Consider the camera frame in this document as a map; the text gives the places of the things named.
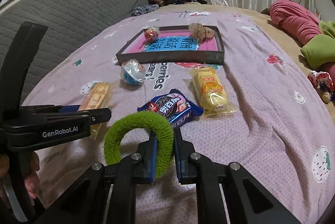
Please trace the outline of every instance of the metal screw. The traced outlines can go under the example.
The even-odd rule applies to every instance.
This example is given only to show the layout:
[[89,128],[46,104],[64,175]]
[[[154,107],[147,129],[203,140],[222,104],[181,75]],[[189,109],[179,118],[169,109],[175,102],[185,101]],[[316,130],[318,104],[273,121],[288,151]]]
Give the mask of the metal screw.
[[241,167],[239,163],[235,163],[235,162],[231,163],[229,166],[233,170],[239,170]]
[[97,171],[97,170],[101,169],[101,167],[103,167],[103,165],[101,163],[95,163],[91,167],[92,167],[93,170]]
[[201,155],[200,155],[199,153],[197,153],[197,152],[193,152],[193,153],[191,154],[191,158],[192,158],[193,160],[199,160],[200,157],[201,157]]
[[139,153],[133,153],[133,154],[131,155],[131,158],[132,158],[133,160],[139,160],[141,157],[142,157],[142,156],[141,156],[141,154],[139,154]]

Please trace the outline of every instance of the green fuzzy hair tie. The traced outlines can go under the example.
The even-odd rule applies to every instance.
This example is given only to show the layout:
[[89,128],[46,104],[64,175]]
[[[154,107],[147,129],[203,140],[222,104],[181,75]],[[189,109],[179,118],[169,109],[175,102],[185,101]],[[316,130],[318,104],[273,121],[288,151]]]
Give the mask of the green fuzzy hair tie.
[[121,161],[120,144],[125,134],[133,129],[150,129],[157,136],[156,178],[161,177],[173,156],[173,130],[166,118],[152,111],[140,111],[116,121],[108,130],[104,154],[108,165]]

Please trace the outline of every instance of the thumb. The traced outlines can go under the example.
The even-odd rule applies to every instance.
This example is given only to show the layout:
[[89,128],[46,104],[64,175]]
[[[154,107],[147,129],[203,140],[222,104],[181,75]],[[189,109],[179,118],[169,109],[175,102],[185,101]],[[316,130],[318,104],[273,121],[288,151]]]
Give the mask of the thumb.
[[0,178],[7,174],[9,169],[9,158],[6,154],[0,155]]

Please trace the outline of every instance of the gray quilted mattress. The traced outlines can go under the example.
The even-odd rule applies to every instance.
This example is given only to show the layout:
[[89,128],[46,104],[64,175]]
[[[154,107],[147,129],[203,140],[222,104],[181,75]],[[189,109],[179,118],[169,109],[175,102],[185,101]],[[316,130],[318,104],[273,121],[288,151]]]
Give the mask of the gray quilted mattress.
[[0,66],[24,21],[49,27],[28,70],[21,103],[73,51],[130,17],[133,7],[146,4],[148,0],[21,0],[0,14]]

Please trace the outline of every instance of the pink blanket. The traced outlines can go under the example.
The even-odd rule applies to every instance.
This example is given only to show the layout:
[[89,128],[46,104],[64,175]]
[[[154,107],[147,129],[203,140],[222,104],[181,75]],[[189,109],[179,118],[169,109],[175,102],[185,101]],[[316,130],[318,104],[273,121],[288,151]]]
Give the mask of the pink blanket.
[[277,0],[270,6],[272,22],[285,30],[302,46],[322,34],[319,19],[306,8],[289,0]]
[[[230,101],[239,111],[187,123],[183,138],[211,160],[241,163],[302,224],[315,224],[335,193],[335,128],[319,95],[291,58],[254,22],[243,15],[159,10],[131,17],[87,42],[52,70],[33,89],[26,105],[81,104],[92,82],[115,82],[109,125],[135,113],[151,98],[172,88],[188,99],[192,64],[144,64],[143,86],[119,81],[117,51],[144,26],[184,26],[194,22],[217,26],[225,45],[224,66],[217,71]],[[103,139],[90,138],[39,150],[41,189],[50,205],[91,164],[105,164]],[[121,142],[121,154],[136,151],[148,133],[135,129]],[[137,187],[137,224],[197,223],[196,189],[180,185],[171,164],[154,185]]]

